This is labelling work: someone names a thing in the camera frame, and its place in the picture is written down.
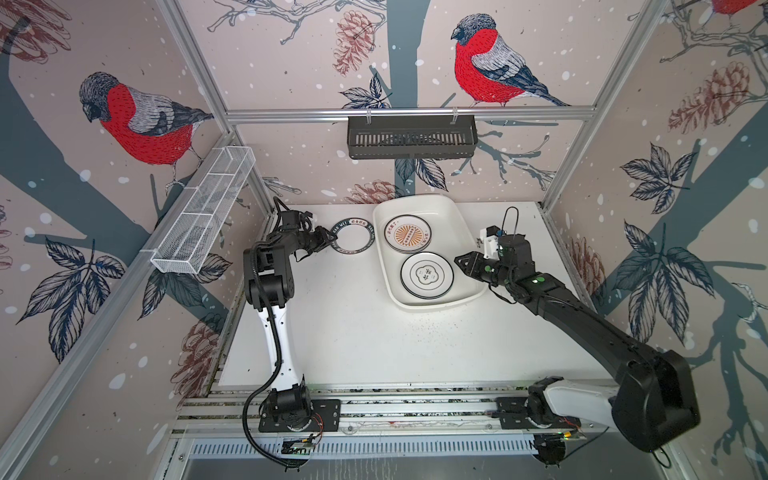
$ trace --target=bird's red breast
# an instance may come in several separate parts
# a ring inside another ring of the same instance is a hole
[[[476,101],[504,104],[525,90],[490,80],[472,64],[472,56],[491,50],[497,36],[496,30],[485,28],[475,33],[467,45],[457,42],[455,73],[458,85]]]
[[[757,0],[712,0],[712,11],[723,15],[733,15],[755,2]]]
[[[133,132],[128,122],[136,114],[136,104],[125,85],[113,87],[107,95],[107,102],[112,119],[101,124],[136,160],[153,165],[172,164],[192,145],[192,125],[160,136]]]

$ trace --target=plate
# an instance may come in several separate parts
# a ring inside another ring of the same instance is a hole
[[[400,215],[386,225],[384,237],[395,250],[401,253],[416,253],[429,245],[432,229],[416,215]]]
[[[451,289],[453,268],[437,253],[421,252],[411,255],[403,262],[400,280],[411,295],[435,299]]]

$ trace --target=black wall basket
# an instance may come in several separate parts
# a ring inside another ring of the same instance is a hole
[[[357,160],[467,158],[475,154],[478,129],[474,115],[350,117],[346,144]]]

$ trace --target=bird's head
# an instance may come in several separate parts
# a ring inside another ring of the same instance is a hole
[[[80,103],[83,104],[83,113],[88,121],[97,118],[101,121],[112,119],[109,114],[107,95],[119,84],[115,77],[103,71],[97,71],[83,81],[80,85]]]
[[[485,13],[475,13],[467,15],[456,25],[456,29],[451,35],[452,40],[458,41],[462,46],[467,45],[467,42],[475,35],[475,33],[485,29],[496,29],[496,22],[490,15]]]

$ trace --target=white wire mesh basket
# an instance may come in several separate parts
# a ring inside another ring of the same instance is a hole
[[[200,272],[254,163],[256,159],[249,147],[221,149],[152,256],[152,264],[159,271]]]

